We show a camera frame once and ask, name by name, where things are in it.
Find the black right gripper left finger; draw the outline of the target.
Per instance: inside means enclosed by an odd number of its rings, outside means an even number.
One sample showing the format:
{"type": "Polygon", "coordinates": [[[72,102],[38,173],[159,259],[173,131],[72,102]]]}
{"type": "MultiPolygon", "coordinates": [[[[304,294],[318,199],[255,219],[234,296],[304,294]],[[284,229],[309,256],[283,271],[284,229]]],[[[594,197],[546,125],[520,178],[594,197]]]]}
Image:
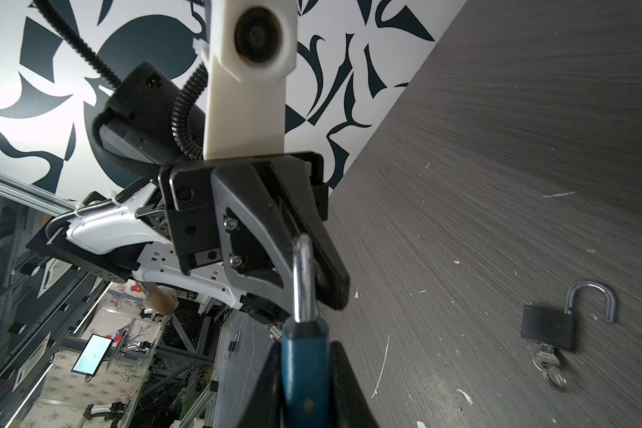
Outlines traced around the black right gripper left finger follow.
{"type": "Polygon", "coordinates": [[[237,428],[279,428],[283,407],[282,346],[275,342],[237,428]]]}

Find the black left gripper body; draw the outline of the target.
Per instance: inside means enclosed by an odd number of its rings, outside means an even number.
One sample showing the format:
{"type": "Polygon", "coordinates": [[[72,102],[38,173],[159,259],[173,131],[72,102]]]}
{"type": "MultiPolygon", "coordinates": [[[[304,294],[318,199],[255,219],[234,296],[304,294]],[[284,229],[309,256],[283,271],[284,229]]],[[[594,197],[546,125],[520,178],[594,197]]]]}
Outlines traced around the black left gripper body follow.
{"type": "Polygon", "coordinates": [[[179,260],[180,270],[188,275],[192,270],[210,264],[209,251],[218,250],[222,258],[219,221],[216,219],[210,172],[217,163],[273,162],[276,159],[301,159],[310,164],[309,172],[317,183],[324,182],[324,158],[313,152],[284,153],[226,160],[191,160],[173,167],[162,168],[160,190],[165,203],[170,240],[179,260]]]}

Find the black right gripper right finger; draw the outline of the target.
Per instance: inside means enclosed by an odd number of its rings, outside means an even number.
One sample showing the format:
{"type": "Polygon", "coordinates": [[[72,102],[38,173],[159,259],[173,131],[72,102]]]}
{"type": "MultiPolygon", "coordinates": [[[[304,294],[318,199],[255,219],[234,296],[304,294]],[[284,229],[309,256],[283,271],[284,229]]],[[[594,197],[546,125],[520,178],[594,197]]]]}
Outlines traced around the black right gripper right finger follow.
{"type": "Polygon", "coordinates": [[[330,426],[378,428],[366,397],[340,342],[330,344],[331,410],[330,426]]]}

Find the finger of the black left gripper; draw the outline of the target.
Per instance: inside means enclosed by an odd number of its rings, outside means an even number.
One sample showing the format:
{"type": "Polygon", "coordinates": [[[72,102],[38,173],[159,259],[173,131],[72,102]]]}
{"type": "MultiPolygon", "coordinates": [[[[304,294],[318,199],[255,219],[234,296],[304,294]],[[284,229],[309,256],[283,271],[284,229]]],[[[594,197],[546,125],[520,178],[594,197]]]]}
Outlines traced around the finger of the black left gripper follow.
{"type": "Polygon", "coordinates": [[[228,278],[236,287],[294,310],[294,238],[300,217],[292,199],[298,162],[217,163],[210,185],[228,278]]]}
{"type": "Polygon", "coordinates": [[[333,310],[344,310],[350,297],[350,274],[328,234],[328,185],[317,183],[310,164],[301,159],[271,162],[276,179],[274,200],[291,237],[301,233],[312,242],[317,299],[333,310]]]}

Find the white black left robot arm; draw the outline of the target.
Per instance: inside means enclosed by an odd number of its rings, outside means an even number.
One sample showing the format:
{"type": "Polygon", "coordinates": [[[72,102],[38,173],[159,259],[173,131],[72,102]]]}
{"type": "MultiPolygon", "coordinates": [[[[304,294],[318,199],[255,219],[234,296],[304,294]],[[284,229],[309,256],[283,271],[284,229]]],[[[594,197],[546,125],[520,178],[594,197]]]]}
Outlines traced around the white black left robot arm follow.
{"type": "Polygon", "coordinates": [[[294,60],[210,56],[177,86],[151,62],[116,78],[89,137],[135,181],[91,194],[29,248],[103,280],[213,298],[262,322],[323,303],[350,275],[325,228],[324,159],[285,151],[294,60]]]}

